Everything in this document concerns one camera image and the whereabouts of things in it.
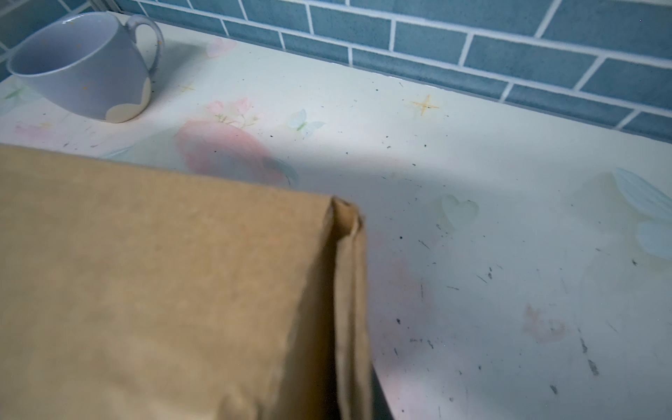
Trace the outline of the brown cardboard box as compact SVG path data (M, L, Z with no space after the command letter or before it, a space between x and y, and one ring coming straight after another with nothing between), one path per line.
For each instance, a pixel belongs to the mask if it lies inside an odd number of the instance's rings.
M4 419L369 419L367 289L342 199L1 149Z

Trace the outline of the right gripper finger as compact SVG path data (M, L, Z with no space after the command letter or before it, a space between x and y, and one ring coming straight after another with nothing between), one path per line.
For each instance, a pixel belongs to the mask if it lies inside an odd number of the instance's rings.
M379 381L376 370L371 367L371 389L372 389L372 419L373 420L394 420L390 406L383 392L383 387Z

